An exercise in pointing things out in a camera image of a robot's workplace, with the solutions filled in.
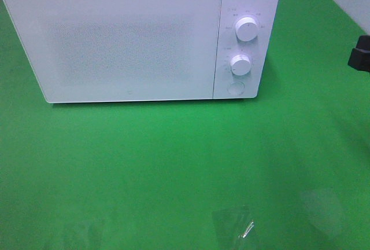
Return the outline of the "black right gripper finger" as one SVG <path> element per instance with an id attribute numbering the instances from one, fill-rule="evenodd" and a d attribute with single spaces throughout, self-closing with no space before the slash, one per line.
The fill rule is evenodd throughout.
<path id="1" fill-rule="evenodd" d="M 348 66 L 364 72 L 370 72 L 370 64 L 369 64 L 369 35 L 361 35 L 358 38 L 357 44 L 354 48 L 352 48 Z"/>

